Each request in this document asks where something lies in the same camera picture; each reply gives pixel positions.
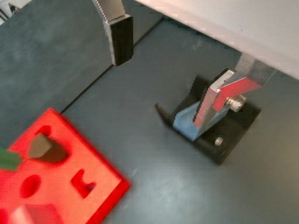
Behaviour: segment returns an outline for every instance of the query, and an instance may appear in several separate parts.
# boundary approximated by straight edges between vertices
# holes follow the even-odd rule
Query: black base stand
[[[158,103],[155,104],[164,123],[172,129],[176,114],[202,99],[202,94],[204,93],[204,89],[208,84],[210,83],[199,76],[196,77],[188,96],[171,114],[167,113]],[[260,109],[255,107],[252,103],[247,102],[238,113],[230,110],[226,117],[212,126],[212,128],[210,128],[210,130],[204,132],[199,138],[195,139],[194,142],[188,140],[216,164],[220,165],[224,158],[228,156],[240,138],[246,134],[250,125],[255,121],[259,112]],[[219,137],[223,139],[220,146],[215,145],[215,141]]]

